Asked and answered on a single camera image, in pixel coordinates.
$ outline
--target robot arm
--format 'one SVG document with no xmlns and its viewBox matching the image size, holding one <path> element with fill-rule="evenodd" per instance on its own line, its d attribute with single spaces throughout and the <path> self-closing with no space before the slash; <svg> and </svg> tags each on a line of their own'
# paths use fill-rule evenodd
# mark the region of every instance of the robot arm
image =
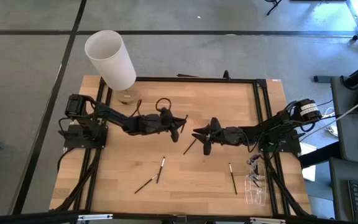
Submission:
<svg viewBox="0 0 358 224">
<path fill-rule="evenodd" d="M 192 135 L 204 144 L 204 155 L 211 153 L 211 144 L 250 146 L 260 139 L 265 145 L 290 143 L 303 134 L 294 130 L 307 124 L 315 124 L 321 119 L 314 100 L 293 101 L 274 117 L 256 126 L 222 128 L 217 118 L 212 118 L 206 127 L 194 129 Z"/>
<path fill-rule="evenodd" d="M 87 102 L 94 109 L 90 114 L 86 112 Z M 159 134 L 170 131 L 172 141 L 177 142 L 178 129 L 180 127 L 183 129 L 186 119 L 174 117 L 166 108 L 157 108 L 157 111 L 160 114 L 126 116 L 103 103 L 94 101 L 90 96 L 72 94 L 68 99 L 65 119 L 75 119 L 79 125 L 72 124 L 67 131 L 61 130 L 60 133 L 66 139 L 65 147 L 104 146 L 108 127 L 98 121 L 101 118 L 120 126 L 129 135 Z"/>
</svg>

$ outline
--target wooden tabletop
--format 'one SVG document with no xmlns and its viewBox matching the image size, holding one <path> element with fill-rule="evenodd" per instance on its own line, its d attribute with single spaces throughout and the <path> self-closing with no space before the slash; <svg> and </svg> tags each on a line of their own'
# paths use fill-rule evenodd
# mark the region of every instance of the wooden tabletop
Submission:
<svg viewBox="0 0 358 224">
<path fill-rule="evenodd" d="M 99 79 L 96 75 L 84 76 L 80 94 L 96 98 Z M 272 112 L 275 114 L 286 105 L 282 83 L 280 80 L 267 80 L 267 84 Z M 91 208 L 93 212 L 240 216 L 272 214 L 269 190 L 265 206 L 246 203 L 244 177 L 249 173 L 246 160 L 251 154 L 245 146 L 213 144 L 211 155 L 204 156 L 202 144 L 196 142 L 183 155 L 194 140 L 192 130 L 206 126 L 213 116 L 219 119 L 222 127 L 253 126 L 258 123 L 251 84 L 136 82 L 135 87 L 141 93 L 141 114 L 157 113 L 155 103 L 166 97 L 172 101 L 173 115 L 179 118 L 188 115 L 188 122 L 176 143 L 172 142 L 170 133 L 129 136 L 120 127 L 108 123 L 108 141 L 99 164 Z M 264 105 L 262 90 L 259 93 Z M 122 105 L 113 97 L 110 107 L 130 115 L 136 104 Z M 80 175 L 83 154 L 84 149 L 74 149 L 62 160 L 50 208 L 59 206 L 73 190 Z M 286 186 L 295 200 L 310 212 L 300 163 L 292 154 L 280 155 Z M 156 184 L 154 180 L 134 194 L 158 172 L 163 156 L 166 160 L 159 183 Z M 234 193 L 229 162 L 232 164 L 238 195 Z M 81 208 L 85 205 L 86 193 L 87 186 L 83 192 Z M 282 212 L 277 186 L 276 195 Z"/>
</svg>

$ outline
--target gray floor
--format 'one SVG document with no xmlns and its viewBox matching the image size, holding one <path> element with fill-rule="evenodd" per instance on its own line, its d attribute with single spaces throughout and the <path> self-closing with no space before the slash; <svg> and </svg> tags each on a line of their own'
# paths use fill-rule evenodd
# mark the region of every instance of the gray floor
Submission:
<svg viewBox="0 0 358 224">
<path fill-rule="evenodd" d="M 0 0 L 0 29 L 71 30 L 80 1 Z M 270 3 L 253 1 L 88 1 L 80 30 L 296 30 L 352 31 L 357 26 L 346 3 L 283 0 L 271 16 Z M 83 51 L 88 36 L 76 37 L 62 87 L 30 186 L 24 212 L 48 209 L 62 153 L 57 119 L 63 117 L 68 95 L 77 93 L 83 75 L 96 70 Z M 279 78 L 287 101 L 330 100 L 329 84 L 313 83 L 314 75 L 349 75 L 358 69 L 358 41 L 339 37 L 125 35 L 138 76 L 178 73 L 236 78 Z M 0 35 L 0 215 L 6 214 L 22 175 L 42 113 L 55 81 L 67 35 Z M 323 147 L 336 139 L 321 131 L 305 142 Z M 318 167 L 318 174 L 327 174 Z M 321 197 L 319 184 L 307 183 Z M 311 199 L 313 208 L 329 201 Z M 313 209 L 321 217 L 331 217 Z"/>
</svg>

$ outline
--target white cable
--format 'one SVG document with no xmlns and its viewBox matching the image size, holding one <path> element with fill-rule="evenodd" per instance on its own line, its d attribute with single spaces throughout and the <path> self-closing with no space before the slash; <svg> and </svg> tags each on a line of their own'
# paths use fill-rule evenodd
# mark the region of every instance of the white cable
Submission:
<svg viewBox="0 0 358 224">
<path fill-rule="evenodd" d="M 340 115 L 340 117 L 336 118 L 334 121 L 332 121 L 332 122 L 328 123 L 327 125 L 325 125 L 325 126 L 319 128 L 319 129 L 317 129 L 316 131 L 313 131 L 313 132 L 309 133 L 308 135 L 306 135 L 305 137 L 303 137 L 303 138 L 300 140 L 300 142 L 302 142 L 303 140 L 305 140 L 307 137 L 311 136 L 312 134 L 314 134 L 314 133 L 320 131 L 321 129 L 327 128 L 330 124 L 332 124 L 332 123 L 334 123 L 334 122 L 336 122 L 336 121 L 339 121 L 341 118 L 345 117 L 348 113 L 352 112 L 352 111 L 353 111 L 354 109 L 356 109 L 357 107 L 358 107 L 358 105 L 353 106 L 350 110 L 348 110 L 348 111 L 346 111 L 346 113 Z"/>
</svg>

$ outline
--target white paper cup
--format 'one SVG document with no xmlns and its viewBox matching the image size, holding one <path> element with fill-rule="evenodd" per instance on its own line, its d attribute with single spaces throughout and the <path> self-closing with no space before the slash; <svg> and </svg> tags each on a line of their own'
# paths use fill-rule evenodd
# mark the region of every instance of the white paper cup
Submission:
<svg viewBox="0 0 358 224">
<path fill-rule="evenodd" d="M 93 34 L 85 53 L 113 90 L 126 90 L 135 83 L 136 72 L 121 36 L 112 30 Z"/>
</svg>

